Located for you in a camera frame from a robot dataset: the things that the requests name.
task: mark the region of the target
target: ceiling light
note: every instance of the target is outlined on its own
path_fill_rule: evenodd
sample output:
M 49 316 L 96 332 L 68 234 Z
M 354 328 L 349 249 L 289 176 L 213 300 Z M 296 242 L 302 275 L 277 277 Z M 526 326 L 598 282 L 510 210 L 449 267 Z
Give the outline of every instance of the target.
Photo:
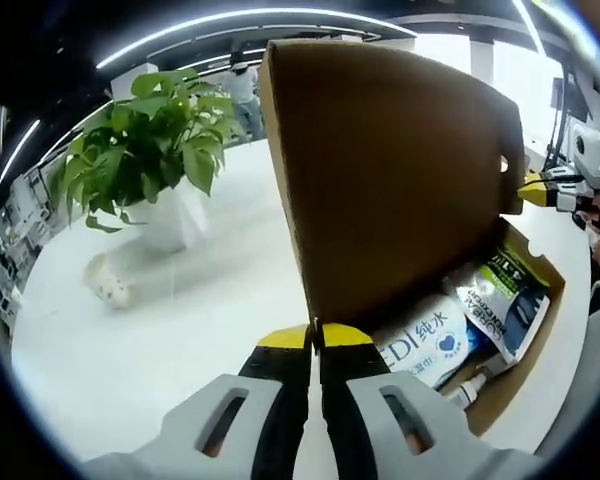
M 2 183 L 4 178 L 7 176 L 7 173 L 9 172 L 11 165 L 13 165 L 14 160 L 18 156 L 18 153 L 20 153 L 20 150 L 22 150 L 22 147 L 24 147 L 24 144 L 27 143 L 27 140 L 29 140 L 29 137 L 31 137 L 31 135 L 33 135 L 33 132 L 35 132 L 36 128 L 38 128 L 39 125 L 40 125 L 40 120 L 36 120 L 35 122 L 33 122 L 31 124 L 31 126 L 27 129 L 25 134 L 22 136 L 20 141 L 18 142 L 18 145 L 16 145 L 15 150 L 9 157 L 9 160 L 7 160 L 7 164 L 4 166 L 4 170 L 2 170 L 2 173 L 0 174 L 0 184 Z
M 48 157 L 49 155 L 51 155 L 51 153 L 52 153 L 52 152 L 53 152 L 53 151 L 54 151 L 56 148 L 58 148 L 58 146 L 59 146 L 59 145 L 60 145 L 62 142 L 64 142 L 64 141 L 67 139 L 67 137 L 68 137 L 69 135 L 71 135 L 72 133 L 73 133 L 73 130 L 69 130 L 67 133 L 65 133 L 63 136 L 61 136 L 61 137 L 60 137 L 60 139 L 59 139 L 59 140 L 58 140 L 56 143 L 54 143 L 54 144 L 51 146 L 51 148 L 49 148 L 49 150 L 47 150 L 47 151 L 45 152 L 45 154 L 44 154 L 44 155 L 42 155 L 42 157 L 40 158 L 40 161 L 38 162 L 38 164 L 36 165 L 36 167 L 37 167 L 37 166 L 39 166 L 39 165 L 40 165 L 42 162 L 44 162 L 44 161 L 47 159 L 47 157 Z
M 533 3 L 561 27 L 581 58 L 595 59 L 600 55 L 600 47 L 594 36 L 591 35 L 582 18 L 575 15 L 568 4 L 546 0 L 533 0 Z
M 7 107 L 0 107 L 0 155 L 2 155 L 2 146 L 4 143 L 4 130 L 6 126 L 7 119 Z
M 96 68 L 99 70 L 107 65 L 109 65 L 114 60 L 122 57 L 126 53 L 129 53 L 132 50 L 144 45 L 145 43 L 149 43 L 157 38 L 160 38 L 169 33 L 177 32 L 178 30 L 182 30 L 188 27 L 193 27 L 194 25 L 201 25 L 203 23 L 214 22 L 216 20 L 224 20 L 227 18 L 234 17 L 243 17 L 247 15 L 266 15 L 270 13 L 299 13 L 299 14 L 315 14 L 315 15 L 325 15 L 328 17 L 338 17 L 338 18 L 348 18 L 351 20 L 359 20 L 362 22 L 373 23 L 375 25 L 379 25 L 382 27 L 390 28 L 392 30 L 397 30 L 401 33 L 405 33 L 407 35 L 411 35 L 416 37 L 417 34 L 407 28 L 400 27 L 398 25 L 394 25 L 393 23 L 384 22 L 382 20 L 376 20 L 375 18 L 365 17 L 363 15 L 356 15 L 354 13 L 346 13 L 346 12 L 338 12 L 333 10 L 321 10 L 317 8 L 254 8 L 251 10 L 237 10 L 233 12 L 225 12 L 218 13 L 216 15 L 209 15 L 207 17 L 196 18 L 193 20 L 188 20 L 186 22 L 178 23 L 177 25 L 172 25 L 171 27 L 162 29 L 158 32 L 154 32 L 151 35 L 147 35 L 146 37 L 141 38 L 140 40 L 136 40 L 133 43 L 130 43 L 126 47 L 121 48 L 117 52 L 109 55 L 102 61 L 100 61 Z
M 96 113 L 102 111 L 107 105 L 111 104 L 113 102 L 113 100 L 109 100 L 107 103 L 105 103 L 104 105 L 100 105 L 98 108 L 96 108 L 93 112 L 91 112 L 89 115 L 87 115 L 86 117 L 84 117 L 82 120 L 80 120 L 78 123 L 76 123 L 73 128 L 71 129 L 71 131 L 77 130 L 78 128 L 82 127 L 85 123 L 87 123 L 87 121 L 93 117 Z
M 156 50 L 153 53 L 147 55 L 147 58 L 155 57 L 156 55 L 160 55 L 161 53 L 167 52 L 169 50 L 173 50 L 174 48 L 181 47 L 182 45 L 186 45 L 187 43 L 191 43 L 191 39 L 183 40 L 182 42 L 174 43 L 173 45 L 169 45 L 168 47 L 161 48 L 160 50 Z
M 216 60 L 225 60 L 229 57 L 231 57 L 231 55 L 227 54 L 227 55 L 219 55 L 217 57 L 207 58 L 206 60 L 200 60 L 199 62 L 193 62 L 193 63 L 190 63 L 189 65 L 185 65 L 184 67 L 180 67 L 180 68 L 178 68 L 178 70 L 184 70 L 185 68 L 195 67 L 196 65 L 202 65 L 203 63 L 215 62 Z
M 248 62 L 244 62 L 247 65 L 255 65 L 256 63 L 262 63 L 262 59 L 258 59 L 258 60 L 249 60 Z M 216 73 L 216 72 L 220 72 L 222 70 L 228 70 L 230 68 L 230 65 L 225 65 L 224 67 L 218 67 L 218 68 L 210 68 L 209 70 L 205 70 L 204 72 L 200 72 L 200 76 L 204 76 L 204 75 L 209 75 L 211 73 Z
M 240 32 L 249 32 L 252 30 L 271 30 L 271 29 L 283 29 L 283 28 L 294 28 L 294 29 L 298 29 L 298 30 L 302 30 L 302 29 L 311 29 L 311 30 L 340 30 L 343 32 L 352 32 L 352 33 L 358 33 L 360 35 L 366 35 L 368 37 L 373 37 L 373 39 L 378 39 L 380 38 L 380 35 L 376 35 L 375 33 L 370 33 L 370 32 L 364 32 L 362 30 L 354 30 L 352 28 L 343 28 L 343 27 L 331 27 L 331 26 L 320 26 L 320 25 L 297 25 L 297 24 L 293 24 L 293 25 L 280 25 L 280 24 L 272 24 L 272 25 L 259 25 L 259 26 L 255 26 L 255 27 L 242 27 L 242 28 L 232 28 L 230 30 L 219 30 L 217 32 L 213 32 L 213 33 L 208 33 L 205 35 L 198 35 L 195 37 L 195 40 L 204 40 L 207 38 L 212 38 L 212 37 L 218 37 L 220 35 L 229 35 L 230 33 L 240 33 Z
M 529 15 L 529 11 L 527 10 L 527 7 L 524 6 L 524 3 L 522 3 L 522 0 L 511 0 L 513 2 L 513 5 L 518 9 L 518 13 L 520 13 L 520 16 L 522 17 L 522 21 L 524 21 L 525 25 L 527 26 L 527 30 L 529 30 L 529 35 L 531 35 L 531 38 L 533 38 L 533 42 L 536 44 L 536 49 L 538 50 L 538 53 L 540 55 L 542 55 L 543 57 L 546 57 L 547 54 L 544 51 L 544 46 L 542 45 L 542 40 L 540 40 L 540 35 L 538 34 L 538 30 L 536 29 L 536 26 L 533 24 L 533 21 L 531 20 L 531 15 Z
M 44 161 L 47 159 L 47 157 L 49 155 L 51 155 L 51 153 L 53 153 L 53 151 L 58 148 L 58 146 L 64 142 L 69 135 L 71 135 L 72 133 L 75 133 L 76 130 L 78 130 L 80 127 L 82 127 L 85 123 L 87 123 L 87 121 L 93 117 L 95 114 L 97 114 L 98 112 L 102 111 L 107 105 L 111 104 L 113 100 L 109 100 L 108 102 L 106 102 L 104 105 L 100 105 L 98 108 L 96 108 L 93 112 L 91 112 L 89 115 L 87 115 L 86 117 L 84 117 L 82 120 L 80 120 L 78 123 L 76 123 L 73 127 L 71 127 L 71 130 L 69 130 L 67 133 L 65 133 L 63 136 L 61 136 L 56 143 L 54 143 L 49 150 L 47 150 L 44 155 L 42 155 L 42 157 L 40 157 L 40 160 L 38 161 L 38 163 L 36 164 L 36 167 L 39 167 L 40 165 L 42 165 L 42 163 L 44 163 Z

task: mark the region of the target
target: blue heart logo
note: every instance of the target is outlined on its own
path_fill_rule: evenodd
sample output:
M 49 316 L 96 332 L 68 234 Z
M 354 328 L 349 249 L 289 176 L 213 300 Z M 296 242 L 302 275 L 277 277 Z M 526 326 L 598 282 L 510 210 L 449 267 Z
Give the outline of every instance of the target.
M 455 339 L 453 338 L 453 336 L 451 335 L 447 335 L 446 337 L 444 337 L 444 340 L 441 340 L 438 343 L 438 347 L 440 348 L 440 350 L 442 350 L 443 352 L 450 352 L 451 350 L 453 350 L 453 346 L 456 344 Z

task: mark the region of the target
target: white flower pot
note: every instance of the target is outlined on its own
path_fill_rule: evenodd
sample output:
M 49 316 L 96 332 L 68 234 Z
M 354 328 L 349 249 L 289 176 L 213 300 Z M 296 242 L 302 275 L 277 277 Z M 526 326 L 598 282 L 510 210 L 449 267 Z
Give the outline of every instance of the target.
M 204 194 L 183 178 L 175 189 L 165 188 L 154 204 L 144 200 L 126 208 L 133 222 L 143 223 L 142 239 L 165 253 L 194 246 L 207 230 Z

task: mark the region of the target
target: window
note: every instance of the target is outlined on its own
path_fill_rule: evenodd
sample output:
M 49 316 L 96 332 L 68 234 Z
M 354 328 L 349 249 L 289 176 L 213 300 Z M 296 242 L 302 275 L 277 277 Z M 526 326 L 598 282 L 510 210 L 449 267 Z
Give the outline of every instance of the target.
M 471 47 L 466 35 L 421 34 L 416 37 L 413 51 L 461 72 L 471 73 Z
M 518 104 L 526 137 L 544 145 L 551 139 L 555 109 L 553 79 L 562 78 L 560 63 L 526 48 L 495 42 L 493 86 Z

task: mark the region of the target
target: cardboard flap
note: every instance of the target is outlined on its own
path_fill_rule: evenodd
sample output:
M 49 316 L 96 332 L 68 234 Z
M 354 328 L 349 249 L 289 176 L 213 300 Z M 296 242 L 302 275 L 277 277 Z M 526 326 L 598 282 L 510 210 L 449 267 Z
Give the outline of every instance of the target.
M 325 322 L 444 273 L 521 211 L 517 107 L 471 76 L 390 48 L 280 41 L 261 97 L 309 312 Z

